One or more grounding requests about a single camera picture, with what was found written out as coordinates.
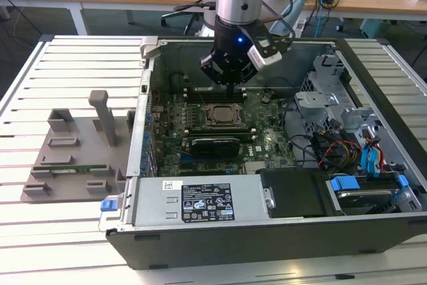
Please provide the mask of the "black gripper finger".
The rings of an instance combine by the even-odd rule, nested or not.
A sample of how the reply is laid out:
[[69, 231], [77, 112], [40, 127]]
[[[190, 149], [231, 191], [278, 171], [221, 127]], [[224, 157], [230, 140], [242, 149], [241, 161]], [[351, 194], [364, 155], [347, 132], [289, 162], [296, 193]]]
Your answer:
[[226, 97], [231, 96], [231, 73], [228, 54], [223, 51], [212, 51], [200, 60], [201, 70], [216, 84], [226, 91]]
[[247, 83], [257, 73], [258, 73], [258, 70], [254, 67], [252, 63], [249, 63], [240, 71], [234, 71], [232, 73], [232, 78], [229, 84], [229, 96], [232, 96], [235, 86], [241, 83]]

